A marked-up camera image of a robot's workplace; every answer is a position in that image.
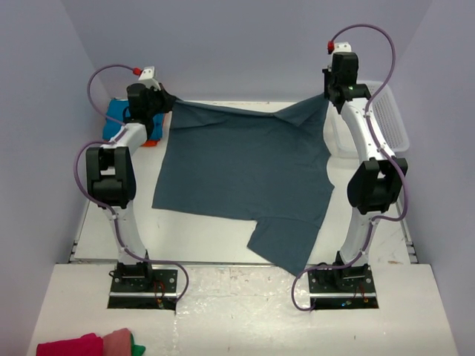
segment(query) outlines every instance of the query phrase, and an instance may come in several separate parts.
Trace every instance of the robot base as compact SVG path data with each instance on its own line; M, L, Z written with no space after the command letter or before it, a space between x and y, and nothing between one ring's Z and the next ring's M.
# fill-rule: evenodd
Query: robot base
M308 278L313 310L379 307L373 273L368 265L345 270L311 271Z
M175 310L177 270L151 269L147 277L121 277L112 271L108 309Z

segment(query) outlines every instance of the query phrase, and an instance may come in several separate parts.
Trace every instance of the lavender wall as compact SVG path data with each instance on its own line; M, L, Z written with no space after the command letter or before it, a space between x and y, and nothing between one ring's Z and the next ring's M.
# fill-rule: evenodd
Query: lavender wall
M291 100L321 92L326 44L342 27L379 24L402 54L431 0L62 0L95 67L155 65L187 99ZM381 79L390 51L370 30L351 41L361 77ZM123 95L119 71L103 76Z
M92 64L59 1L1 1L0 48L0 355L23 356L84 207L73 156L100 119L85 95Z
M475 2L434 0L392 81L411 140L410 214L461 356L475 355Z

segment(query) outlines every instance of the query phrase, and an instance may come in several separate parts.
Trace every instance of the blue object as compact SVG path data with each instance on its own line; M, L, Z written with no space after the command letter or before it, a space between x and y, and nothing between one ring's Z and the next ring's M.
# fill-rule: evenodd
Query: blue object
M152 207L256 220L247 247L298 274L333 191L327 108L323 94L276 113L177 100Z
M112 99L111 103L109 104L109 109L107 110L107 115L119 121L123 121L122 113L124 112L126 107L128 107L128 100ZM150 139L153 139L154 141L158 141L163 136L163 129L162 129L163 117L164 117L164 114L162 113L159 113L154 116L155 128L150 136ZM120 130L120 125L117 122L112 122L111 120L105 120L105 125L102 130L102 138L111 139L119 132L119 130Z

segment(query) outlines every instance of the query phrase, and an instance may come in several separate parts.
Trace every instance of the white tabletop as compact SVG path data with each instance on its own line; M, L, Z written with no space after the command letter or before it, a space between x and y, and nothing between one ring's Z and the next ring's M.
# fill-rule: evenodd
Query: white tabletop
M380 309L301 312L276 267L189 268L172 311L106 309L113 265L57 265L28 356L38 343L129 328L146 355L456 356L430 266L373 266ZM183 284L183 276L178 278ZM297 301L308 305L308 283Z
M235 108L273 112L290 102L208 102ZM255 221L185 214L151 207L155 185L166 152L171 115L164 125L164 137L155 148L139 148L132 157L137 179L134 200L140 236L151 258L193 263L268 263L246 246ZM325 124L324 137L330 152L335 153L331 125ZM309 263L332 262L347 236L351 207L347 200L347 183L358 167L356 159L331 156L327 165L335 186L324 223L310 255ZM390 215L396 216L392 207ZM79 243L77 260L115 260L117 248L111 227L102 210L90 204ZM381 221L370 250L370 263L410 263L400 223Z

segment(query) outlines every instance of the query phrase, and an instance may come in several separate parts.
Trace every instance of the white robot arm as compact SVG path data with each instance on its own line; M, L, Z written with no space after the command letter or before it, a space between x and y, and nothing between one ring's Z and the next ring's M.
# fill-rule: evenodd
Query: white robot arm
M123 247L140 258L148 258L134 216L137 187L131 156L150 138L154 116L169 112L176 100L155 79L154 67L143 69L138 82L127 87L127 97L130 117L124 117L125 125L119 133L108 144L86 151L88 193L115 211L113 215L104 209L119 249L117 270L121 278L146 277L150 268Z
M360 162L360 168L348 185L348 200L353 206L353 212L347 238L337 257L339 262L347 264L357 258L363 246L366 245L366 250L369 249L379 223L379 219L373 218L376 215L384 215L390 204L396 201L401 180L393 166L380 153L368 127L365 116L369 115L380 147L383 147L389 156L394 156L379 129L373 106L370 106L369 113L365 113L370 93L366 85L356 84L358 57L351 51L348 42L336 43L331 54L332 61L324 70L325 95L347 123ZM405 159L395 160L406 173ZM367 253L363 253L352 266L364 266L368 262Z

